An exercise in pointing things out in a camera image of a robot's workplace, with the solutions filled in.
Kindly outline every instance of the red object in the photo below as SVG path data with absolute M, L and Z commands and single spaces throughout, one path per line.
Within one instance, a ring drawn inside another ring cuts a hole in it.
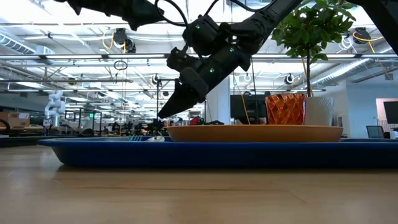
M 200 118 L 197 116 L 196 118 L 193 118 L 190 122 L 189 125 L 198 125 L 200 121 Z
M 266 97 L 268 124 L 304 124 L 304 94 L 278 94 Z

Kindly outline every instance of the wooden bowl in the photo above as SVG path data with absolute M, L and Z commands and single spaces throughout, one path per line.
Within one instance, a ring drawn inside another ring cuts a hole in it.
M 338 142 L 343 128 L 307 125 L 174 126 L 174 142 Z

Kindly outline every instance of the office chair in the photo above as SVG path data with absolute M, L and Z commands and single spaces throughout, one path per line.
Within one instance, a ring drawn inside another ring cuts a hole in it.
M 366 126 L 369 138 L 384 138 L 384 131 L 382 126 Z

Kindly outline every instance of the table surface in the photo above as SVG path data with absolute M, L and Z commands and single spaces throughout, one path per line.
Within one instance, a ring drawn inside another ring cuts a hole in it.
M 397 208 L 397 170 L 77 169 L 0 149 L 2 224 L 383 224 Z

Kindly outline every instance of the cardboard box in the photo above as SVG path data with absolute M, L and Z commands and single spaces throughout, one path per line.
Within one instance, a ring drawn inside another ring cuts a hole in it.
M 29 113 L 20 112 L 0 112 L 0 119 L 7 121 L 10 127 L 29 127 L 30 119 Z

